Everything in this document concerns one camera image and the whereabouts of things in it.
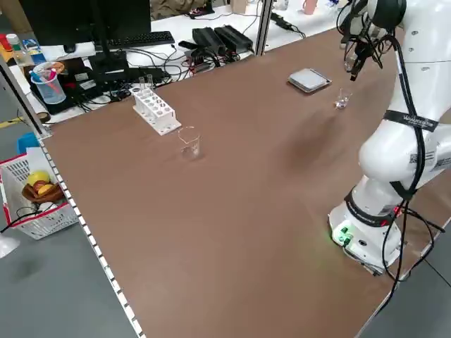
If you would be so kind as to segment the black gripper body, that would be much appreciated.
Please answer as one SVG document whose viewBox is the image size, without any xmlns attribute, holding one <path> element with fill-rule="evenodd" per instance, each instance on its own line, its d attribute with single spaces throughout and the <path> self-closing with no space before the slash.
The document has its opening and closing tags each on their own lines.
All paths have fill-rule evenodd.
<svg viewBox="0 0 451 338">
<path fill-rule="evenodd" d="M 373 43 L 370 38 L 370 34 L 367 32 L 365 35 L 357 35 L 354 37 L 354 60 L 364 62 L 367 58 L 373 56 Z"/>
</svg>

